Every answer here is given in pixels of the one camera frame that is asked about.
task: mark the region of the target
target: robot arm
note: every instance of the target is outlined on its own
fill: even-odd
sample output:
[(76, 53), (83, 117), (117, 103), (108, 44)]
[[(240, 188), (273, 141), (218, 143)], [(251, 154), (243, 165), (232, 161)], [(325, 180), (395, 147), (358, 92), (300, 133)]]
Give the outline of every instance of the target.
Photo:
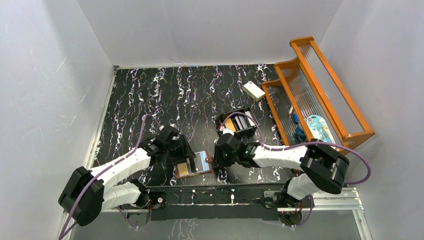
[(98, 173), (104, 172), (90, 186), (79, 201), (72, 217), (80, 226), (91, 223), (104, 210), (124, 204), (135, 204), (145, 207), (149, 202), (149, 190), (137, 179), (117, 185), (135, 172), (144, 170), (156, 162), (172, 161), (174, 164), (193, 160), (195, 154), (190, 148), (186, 136), (176, 128), (168, 125), (161, 129), (154, 139), (143, 140), (132, 154), (120, 156), (104, 165), (87, 170), (81, 166), (71, 175), (60, 198), (59, 204), (67, 211), (72, 206), (85, 185)]
[(302, 170), (304, 174), (288, 180), (277, 196), (279, 202), (286, 204), (318, 191), (341, 193), (350, 162), (332, 147), (316, 144), (289, 150), (269, 149), (257, 142), (244, 144), (225, 133), (215, 144), (214, 161), (220, 167), (239, 163), (247, 168), (273, 166)]

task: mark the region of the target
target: table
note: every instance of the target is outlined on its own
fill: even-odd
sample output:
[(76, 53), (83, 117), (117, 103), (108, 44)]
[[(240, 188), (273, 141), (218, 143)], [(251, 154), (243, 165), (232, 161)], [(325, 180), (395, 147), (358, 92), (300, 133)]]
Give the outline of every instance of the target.
[[(137, 142), (141, 119), (150, 113), (161, 124), (176, 124), (194, 152), (214, 154), (218, 138), (214, 117), (250, 107), (263, 130), (264, 142), (282, 145), (267, 102), (254, 102), (242, 89), (248, 81), (258, 86), (277, 79), (272, 64), (118, 69), (93, 167), (127, 153)], [(148, 128), (143, 137), (156, 131)], [(238, 164), (215, 172), (176, 178), (173, 165), (161, 162), (130, 179), (147, 186), (184, 186), (247, 183), (285, 183), (294, 176), (282, 167), (245, 168)]]

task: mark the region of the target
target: black marble table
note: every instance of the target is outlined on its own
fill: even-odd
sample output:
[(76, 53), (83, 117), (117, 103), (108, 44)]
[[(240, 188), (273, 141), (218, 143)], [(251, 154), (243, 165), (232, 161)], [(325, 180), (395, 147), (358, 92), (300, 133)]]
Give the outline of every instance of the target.
[[(250, 107), (263, 131), (264, 142), (282, 145), (268, 104), (254, 102), (242, 89), (248, 81), (260, 86), (277, 79), (271, 64), (119, 69), (101, 131), (93, 167), (127, 153), (139, 136), (142, 117), (152, 114), (162, 124), (176, 124), (194, 152), (213, 156), (218, 138), (214, 118), (225, 111)], [(159, 129), (148, 120), (144, 137)], [(284, 183), (293, 177), (281, 167), (245, 168), (234, 164), (215, 172), (176, 178), (175, 167), (162, 162), (139, 171), (130, 179), (147, 186)]]

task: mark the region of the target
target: wooden shelf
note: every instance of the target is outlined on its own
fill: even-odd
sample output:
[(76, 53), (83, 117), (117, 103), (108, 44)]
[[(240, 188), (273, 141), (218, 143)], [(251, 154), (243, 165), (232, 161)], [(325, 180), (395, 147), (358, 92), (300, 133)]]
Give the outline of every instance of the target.
[(313, 139), (305, 119), (319, 115), (327, 122), (337, 144), (354, 149), (375, 133), (340, 82), (311, 36), (290, 41), (297, 57), (274, 65), (279, 79), (262, 83), (283, 143), (298, 143), (288, 116), (287, 102), (299, 116), (308, 141)]

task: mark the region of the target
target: ribbed transparent panel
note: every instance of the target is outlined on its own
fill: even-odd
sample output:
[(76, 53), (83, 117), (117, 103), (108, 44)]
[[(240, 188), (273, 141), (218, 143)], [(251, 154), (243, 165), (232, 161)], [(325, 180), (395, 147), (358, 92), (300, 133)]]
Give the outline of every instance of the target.
[(326, 112), (321, 106), (318, 97), (312, 90), (312, 87), (306, 79), (304, 73), (300, 70), (297, 71), (295, 78), (288, 81), (287, 84), (294, 96), (297, 105), (299, 106), (303, 119), (305, 120), (311, 115), (321, 116), (327, 123), (328, 129), (330, 130), (335, 143), (341, 144), (340, 139), (329, 120), (329, 117), (326, 115)]
[(285, 136), (287, 137), (288, 144), (290, 146), (299, 144), (301, 141), (295, 135), (295, 129), (297, 125), (293, 121), (292, 117), (289, 116), (289, 109), (292, 104), (287, 97), (286, 91), (284, 91), (283, 86), (271, 86), (267, 89), (284, 130)]
[(312, 46), (303, 44), (299, 48), (347, 133), (363, 132), (364, 129)]

